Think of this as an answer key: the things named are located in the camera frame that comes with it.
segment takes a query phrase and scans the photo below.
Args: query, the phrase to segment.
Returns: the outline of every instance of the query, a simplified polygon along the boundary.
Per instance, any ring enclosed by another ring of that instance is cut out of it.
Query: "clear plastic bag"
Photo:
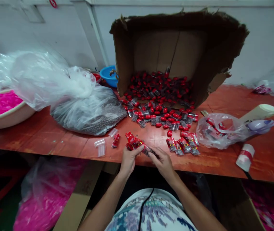
[[[226,149],[229,145],[249,137],[249,131],[242,121],[223,113],[210,113],[201,118],[196,134],[201,144],[218,149]]]
[[[127,116],[110,88],[80,67],[68,68],[60,57],[42,52],[0,55],[0,88],[7,87],[30,107],[51,106],[51,115],[64,128],[104,135]]]
[[[40,157],[21,184],[14,231],[49,231],[59,219],[87,161]]]

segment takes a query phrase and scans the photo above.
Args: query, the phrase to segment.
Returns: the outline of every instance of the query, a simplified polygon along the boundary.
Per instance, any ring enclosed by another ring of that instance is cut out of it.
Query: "black cable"
[[[140,217],[139,217],[139,225],[138,225],[138,231],[140,231],[140,228],[141,228],[141,218],[142,218],[142,211],[143,211],[143,206],[144,204],[148,201],[148,199],[150,199],[152,193],[154,192],[154,188],[152,189],[152,192],[151,194],[148,196],[147,199],[145,199],[145,201],[142,203],[141,205],[141,209],[140,209]]]

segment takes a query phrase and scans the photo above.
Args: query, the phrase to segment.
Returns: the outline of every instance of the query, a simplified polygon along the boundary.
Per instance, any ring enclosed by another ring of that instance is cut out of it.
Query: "wooden table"
[[[223,85],[212,93],[196,109],[196,112],[199,116],[202,116],[200,111],[207,110],[214,113],[227,113],[240,118],[263,103],[274,106],[274,97],[252,94],[251,90],[245,87]],[[193,124],[190,129],[191,132],[195,131],[196,125],[197,123]],[[1,129],[0,149],[120,163],[122,150],[126,144],[124,134],[131,131],[134,135],[145,140],[146,144],[161,147],[168,151],[166,144],[167,130],[163,128],[155,128],[147,124],[146,128],[141,129],[130,118],[123,119],[116,128],[121,136],[118,148],[112,149],[113,139],[105,135],[107,143],[106,156],[98,158],[94,142],[102,137],[65,130],[49,115],[49,109],[45,108],[16,126]],[[180,131],[174,132],[173,137],[179,139]],[[256,137],[248,143],[255,148],[255,156],[250,168],[251,177],[257,180],[274,182],[274,127],[269,133]],[[200,145],[201,155],[199,156],[188,154],[184,157],[178,157],[175,153],[170,153],[170,156],[173,166],[177,170],[246,178],[244,172],[235,164],[241,147],[242,144],[237,143],[225,150],[218,150]],[[151,160],[143,154],[136,158],[136,164],[153,166]]]

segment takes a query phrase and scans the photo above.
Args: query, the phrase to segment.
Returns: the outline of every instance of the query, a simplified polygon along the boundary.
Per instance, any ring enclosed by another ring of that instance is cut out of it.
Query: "pink plastic bag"
[[[76,158],[40,157],[21,184],[22,201],[13,230],[49,231],[55,226],[86,162]]]
[[[201,144],[218,149],[226,149],[229,145],[249,137],[248,129],[242,121],[223,113],[210,113],[201,118],[196,134]]]

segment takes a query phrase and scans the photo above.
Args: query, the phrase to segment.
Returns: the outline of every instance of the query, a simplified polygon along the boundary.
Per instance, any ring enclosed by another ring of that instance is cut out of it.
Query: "open cardboard box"
[[[120,96],[137,71],[164,72],[194,83],[192,101],[199,106],[230,76],[233,60],[249,34],[246,26],[223,12],[207,11],[121,17],[113,34]]]

